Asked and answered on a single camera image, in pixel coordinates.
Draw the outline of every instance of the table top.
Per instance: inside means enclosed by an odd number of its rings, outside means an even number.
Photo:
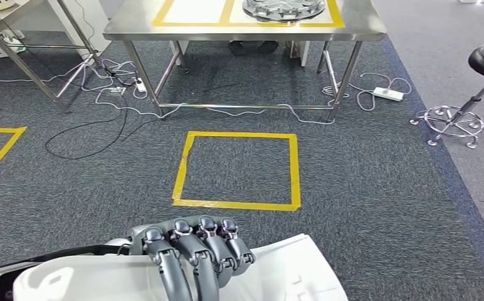
[[[45,2],[46,0],[15,0],[15,4],[10,8],[0,11],[0,32],[9,29],[15,21],[28,14],[36,6]]]
[[[378,41],[386,27],[371,0],[323,0],[326,10],[296,23],[259,22],[244,0],[125,0],[103,35],[115,41]]]

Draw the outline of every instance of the person's feet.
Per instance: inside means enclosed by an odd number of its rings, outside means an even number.
[[[273,53],[277,47],[279,46],[279,42],[277,41],[264,41],[262,44],[257,47],[257,51],[264,55]]]
[[[234,56],[247,55],[248,50],[242,45],[242,41],[231,41],[229,43],[229,50]]]

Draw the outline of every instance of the black stool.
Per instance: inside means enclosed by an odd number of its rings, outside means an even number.
[[[473,51],[468,62],[471,68],[484,76],[484,45]],[[417,125],[420,120],[423,120],[429,128],[438,133],[434,139],[427,142],[428,145],[438,145],[442,135],[457,138],[472,137],[473,141],[468,142],[467,147],[474,149],[478,141],[476,136],[484,129],[484,122],[477,114],[471,112],[471,109],[482,100],[482,96],[484,96],[484,87],[463,107],[439,105],[428,109],[423,116],[410,120],[410,123]]]

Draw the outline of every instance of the robot finger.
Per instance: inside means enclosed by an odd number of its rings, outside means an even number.
[[[218,229],[218,224],[210,216],[201,216],[199,224],[194,227],[195,233],[214,255],[214,271],[218,278],[218,287],[222,288],[233,276],[236,260],[225,240],[218,235]]]
[[[218,229],[219,235],[225,239],[225,243],[233,254],[236,268],[233,276],[244,274],[255,262],[255,255],[246,246],[246,243],[238,237],[238,226],[232,218],[223,218]]]
[[[187,278],[179,262],[179,251],[166,240],[167,236],[155,226],[144,230],[142,246],[155,265],[169,301],[192,301]]]
[[[175,246],[193,266],[197,296],[200,301],[220,299],[218,280],[214,271],[214,254],[193,233],[191,224],[185,219],[176,219],[169,231],[170,243]]]

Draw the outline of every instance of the stainless steel table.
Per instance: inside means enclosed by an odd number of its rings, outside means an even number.
[[[0,11],[0,33],[6,29],[11,29],[11,25],[19,20],[26,14],[29,14],[31,11],[35,9],[36,6],[43,4],[47,0],[16,0],[15,5],[8,9],[4,9]],[[77,46],[77,45],[24,45],[24,44],[9,44],[6,43],[0,37],[0,48],[4,50],[4,52],[12,59],[15,64],[19,66],[22,71],[32,80],[35,84],[48,96],[52,101],[56,102],[58,106],[63,110],[68,110],[70,104],[66,104],[59,101],[59,98],[65,92],[65,90],[70,86],[71,82],[80,74],[82,68],[78,67],[76,72],[72,74],[72,76],[66,81],[66,83],[61,87],[60,91],[56,94],[45,85],[44,82],[33,72],[33,70],[13,51],[10,47],[19,47],[25,46],[27,48],[72,48],[72,49],[79,49],[83,48],[89,51],[89,55],[86,58],[83,58],[83,64],[89,63],[91,60],[95,60],[99,63],[98,56],[96,50],[94,50],[87,39],[87,37],[81,31],[78,23],[74,20],[71,12],[68,10],[66,4],[63,0],[57,0],[58,4],[60,5],[63,13],[70,21],[71,25],[74,27],[74,30],[78,33],[78,36],[84,43],[84,45]]]
[[[327,67],[330,84],[334,91],[337,91],[335,101],[332,105],[292,105],[292,108],[329,110],[328,119],[333,120],[357,63],[362,42],[378,41],[386,34],[386,28],[371,0],[326,0],[326,12],[313,20],[298,23],[262,23],[253,18],[253,21],[248,21],[247,18],[250,17],[240,15],[241,3],[242,0],[125,0],[105,28],[103,35],[108,40],[124,42],[158,114],[166,107],[288,109],[285,106],[271,104],[181,105],[160,102],[159,93],[177,59],[187,70],[179,41],[325,41],[318,73]],[[133,41],[173,41],[176,46],[176,52],[155,89]],[[355,41],[340,88],[337,86],[338,81],[328,51],[331,41]]]

